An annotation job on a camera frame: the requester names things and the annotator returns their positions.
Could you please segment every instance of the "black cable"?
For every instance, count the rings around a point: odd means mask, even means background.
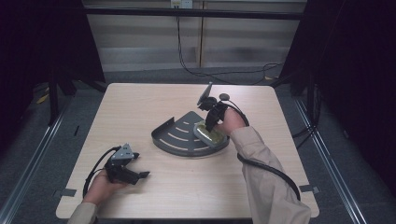
[[[280,178],[285,180],[286,183],[288,183],[289,186],[294,190],[298,201],[301,200],[300,191],[298,190],[297,185],[294,183],[294,181],[288,175],[285,175],[283,172],[277,170],[276,168],[274,168],[272,166],[269,166],[269,165],[266,165],[266,164],[263,164],[263,163],[259,163],[259,162],[256,162],[256,161],[251,161],[251,160],[245,159],[239,153],[237,154],[237,158],[242,163],[246,163],[246,164],[249,164],[249,165],[252,165],[252,166],[256,166],[256,167],[262,168],[263,170],[266,170],[268,172],[273,173],[274,175],[279,176]]]
[[[103,154],[103,156],[99,159],[99,161],[93,166],[93,168],[92,168],[90,174],[89,174],[88,177],[85,179],[84,189],[83,189],[83,191],[82,191],[82,198],[84,198],[85,195],[86,195],[87,192],[88,192],[88,186],[89,186],[90,183],[91,183],[91,180],[92,180],[93,175],[94,175],[96,172],[98,172],[98,171],[100,171],[100,170],[103,170],[103,169],[96,170],[96,167],[99,165],[99,163],[103,160],[103,158],[104,158],[108,153],[110,153],[111,151],[117,151],[117,150],[119,150],[120,148],[121,148],[121,147],[113,147],[113,148],[109,149],[107,152],[105,152],[105,154]]]
[[[235,110],[235,111],[239,114],[239,116],[241,116],[241,118],[242,118],[242,120],[245,122],[246,126],[250,126],[250,124],[248,123],[248,118],[247,118],[247,116],[242,112],[242,110],[239,109],[239,107],[238,107],[236,104],[234,104],[232,101],[229,100],[229,102],[231,102],[231,103],[232,103],[233,105],[235,105],[235,106],[232,106],[232,105],[227,105],[227,106],[229,106],[230,108],[232,108],[233,110]]]
[[[278,66],[280,66],[281,64],[283,64],[283,63],[268,63],[268,64],[264,65],[264,66],[262,67],[262,69],[260,69],[260,70],[249,71],[249,72],[247,72],[247,71],[244,71],[244,72],[235,71],[235,72],[220,72],[220,73],[212,73],[212,74],[201,73],[201,72],[193,72],[193,71],[191,71],[191,70],[186,66],[186,64],[184,63],[183,53],[182,53],[182,51],[181,51],[182,47],[181,47],[181,38],[180,38],[180,18],[179,18],[179,17],[177,17],[177,48],[178,48],[178,58],[179,58],[180,64],[181,64],[181,66],[183,67],[183,69],[184,69],[185,71],[187,71],[189,74],[191,74],[191,75],[193,75],[193,76],[196,76],[196,77],[212,77],[212,78],[214,78],[214,79],[216,79],[216,80],[218,80],[218,81],[225,82],[225,83],[231,84],[231,85],[240,85],[240,84],[239,84],[239,83],[233,83],[233,82],[230,82],[230,81],[227,81],[227,80],[218,78],[218,77],[216,77],[216,76],[219,76],[219,75],[229,75],[229,74],[253,74],[253,73],[260,73],[260,72],[263,72],[263,76],[262,76],[262,78],[261,78],[260,80],[254,82],[254,83],[244,84],[244,85],[256,85],[256,84],[262,82],[262,81],[265,79],[265,71],[268,71],[268,70],[270,70],[270,69],[273,69],[273,68],[278,67]]]
[[[313,129],[309,135],[296,147],[297,150],[306,142],[306,140],[308,140],[308,138],[312,135],[312,133],[314,133],[315,129]]]
[[[319,91],[319,88],[317,86],[316,88],[316,103],[314,105],[315,110],[314,110],[314,120],[313,120],[313,125],[318,126],[319,123],[319,117],[320,117],[320,110],[321,110],[321,102],[322,102],[322,97]]]
[[[96,173],[98,173],[99,171],[103,171],[103,170],[105,170],[105,168],[102,168],[102,169],[97,169],[97,170],[95,170],[95,172],[94,172],[94,173],[96,174]]]
[[[228,100],[228,102],[230,102],[231,104],[233,104],[233,105],[242,113],[242,110],[239,109],[239,107],[238,107],[236,104],[234,104],[231,100]]]
[[[299,131],[298,133],[293,134],[291,137],[292,138],[300,137],[300,136],[304,135],[306,132],[308,132],[309,129],[310,129],[310,127],[306,127],[304,129],[302,129],[301,131]]]

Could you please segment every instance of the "beige jacket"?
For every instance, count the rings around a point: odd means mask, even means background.
[[[236,150],[245,159],[258,161],[283,172],[283,168],[260,135],[246,127],[233,131],[231,139]],[[311,218],[308,206],[297,200],[294,191],[277,175],[244,164],[250,212],[255,224],[303,224]],[[93,223],[97,207],[93,203],[80,204],[69,219],[69,224]]]

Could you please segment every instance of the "right hand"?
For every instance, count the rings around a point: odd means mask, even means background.
[[[224,121],[215,126],[215,129],[230,136],[230,134],[239,128],[246,127],[244,120],[232,108],[228,108],[224,113]]]

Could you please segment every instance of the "black curtain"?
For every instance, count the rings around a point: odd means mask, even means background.
[[[105,81],[85,15],[61,14],[41,7],[83,7],[80,0],[1,0],[1,141],[10,140],[33,98],[33,87],[60,80]]]
[[[308,1],[309,13],[323,12],[317,2]],[[326,105],[396,195],[396,2],[346,0],[337,6],[339,13],[300,23],[282,74],[305,62]],[[293,90],[305,88],[308,79],[295,77]]]

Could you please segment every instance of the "hand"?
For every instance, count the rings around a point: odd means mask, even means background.
[[[101,202],[105,201],[114,191],[117,189],[125,188],[127,183],[111,183],[108,180],[107,171],[102,170],[93,179],[90,189],[82,200],[84,203],[94,203],[99,205]]]
[[[224,113],[224,121],[215,126],[215,129],[230,136],[235,129],[246,127],[242,117],[232,108],[228,108]]]

